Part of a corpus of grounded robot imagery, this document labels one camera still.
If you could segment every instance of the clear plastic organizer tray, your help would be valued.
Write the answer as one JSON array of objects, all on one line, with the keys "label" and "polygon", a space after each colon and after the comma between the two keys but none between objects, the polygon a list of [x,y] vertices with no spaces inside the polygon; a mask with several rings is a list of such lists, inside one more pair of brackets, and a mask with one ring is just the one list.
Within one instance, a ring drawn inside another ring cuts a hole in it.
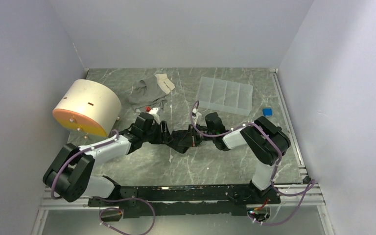
[{"label": "clear plastic organizer tray", "polygon": [[201,77],[199,107],[247,116],[252,109],[253,86],[216,78]]}]

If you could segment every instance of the purple cable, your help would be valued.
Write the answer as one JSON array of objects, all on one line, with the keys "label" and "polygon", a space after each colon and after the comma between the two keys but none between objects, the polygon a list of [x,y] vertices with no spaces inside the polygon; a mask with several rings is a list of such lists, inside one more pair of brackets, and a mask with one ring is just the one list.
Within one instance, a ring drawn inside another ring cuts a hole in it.
[{"label": "purple cable", "polygon": [[[112,132],[115,132],[116,133],[116,137],[119,138],[119,131],[117,130],[112,130]],[[111,144],[115,141],[115,139],[112,139],[111,141],[108,141],[108,142],[105,142],[105,143],[101,143],[101,144],[98,144],[98,145],[95,145],[94,148],[100,148],[100,147],[103,147],[103,146],[106,146],[108,144]],[[55,178],[54,180],[52,181],[52,185],[51,185],[51,198],[52,199],[61,199],[61,196],[59,197],[56,197],[54,195],[55,193],[55,186],[57,185],[57,181],[58,179],[60,178],[60,175],[63,173],[63,171],[67,168],[67,166],[69,166],[70,162],[72,160],[74,160],[74,158],[80,156],[82,153],[85,153],[87,151],[91,150],[91,147],[89,148],[86,148],[86,149],[83,149],[83,150],[80,150],[78,151],[76,154],[72,155],[65,163],[64,165],[61,166],[60,170],[58,171],[57,175],[55,175]]]},{"label": "purple cable", "polygon": [[[199,106],[199,100],[197,100],[194,105],[192,106],[190,112],[189,112],[189,119],[191,120],[191,124],[192,126],[194,127],[194,129],[200,134],[200,135],[203,135],[205,137],[210,137],[210,138],[215,138],[215,137],[220,137],[220,136],[225,136],[226,134],[229,134],[231,132],[233,132],[234,130],[237,130],[243,126],[238,126],[236,127],[235,129],[233,129],[232,131],[227,131],[225,133],[222,133],[222,134],[218,134],[218,135],[207,135],[203,132],[201,132],[200,130],[198,130],[198,128],[195,126],[194,124],[194,120],[193,120],[193,117],[192,117],[192,111],[194,110],[195,107],[198,108]],[[275,187],[274,185],[274,178],[276,176],[276,173],[278,171],[278,166],[280,164],[280,162],[282,161],[282,152],[280,151],[280,149],[277,147],[277,145],[270,139],[270,137],[263,131],[263,129],[261,127],[259,127],[257,124],[255,124],[254,122],[249,122],[246,124],[247,126],[253,126],[255,127],[265,138],[266,140],[273,146],[273,148],[276,150],[276,152],[278,153],[278,160],[276,161],[276,164],[275,164],[275,167],[273,168],[273,172],[272,172],[272,175],[270,177],[270,185],[272,186],[272,188],[279,194],[283,195],[283,196],[288,196],[288,197],[293,197],[293,196],[298,196],[298,195],[302,195],[301,197],[301,200],[299,201],[297,207],[295,208],[295,210],[292,212],[292,214],[290,214],[290,216],[288,218],[286,218],[285,220],[281,221],[281,222],[278,222],[278,223],[261,223],[261,225],[267,225],[267,226],[274,226],[274,225],[280,225],[280,224],[283,224],[283,223],[286,223],[287,221],[290,220],[290,218],[292,218],[296,212],[298,211],[299,207],[301,206],[302,202],[303,202],[303,199],[305,197],[305,194],[311,190],[313,188],[313,186],[315,185],[315,180],[311,180],[306,188],[301,191],[301,192],[298,192],[298,193],[283,193],[281,191],[279,191],[279,189],[277,187]]]},{"label": "purple cable", "polygon": [[[148,232],[150,232],[150,231],[152,230],[153,226],[155,225],[155,220],[156,220],[155,210],[153,209],[152,205],[151,205],[149,202],[147,202],[147,201],[145,201],[145,200],[143,200],[143,199],[141,199],[141,198],[133,197],[133,198],[118,199],[118,200],[107,200],[107,199],[104,199],[104,198],[101,198],[101,197],[94,197],[94,198],[96,198],[96,199],[100,199],[100,200],[103,200],[103,201],[105,201],[105,202],[123,202],[123,201],[129,201],[129,200],[138,200],[138,201],[141,201],[141,202],[147,204],[147,205],[149,206],[149,208],[152,210],[153,221],[152,221],[152,225],[150,226],[150,228],[149,228],[146,232],[144,232],[143,234],[139,234],[139,235],[146,235]],[[106,209],[104,209],[104,210],[102,210],[102,211],[100,212],[100,214],[98,215],[98,218],[99,218],[99,220],[100,220],[100,224],[106,226],[107,228],[112,229],[113,231],[116,231],[116,232],[118,232],[118,233],[120,233],[120,234],[123,234],[123,235],[130,235],[130,234],[127,234],[127,233],[125,233],[125,232],[122,232],[122,231],[120,231],[119,229],[117,229],[117,228],[115,228],[115,227],[113,227],[113,226],[110,226],[110,225],[108,225],[107,223],[103,222],[102,219],[101,219],[101,214],[102,214],[103,212],[105,212],[105,211],[118,211],[118,212],[122,212],[122,215],[123,215],[123,214],[124,214],[124,211],[123,211],[122,209],[115,208],[115,207],[109,207],[109,208],[106,208]]]}]

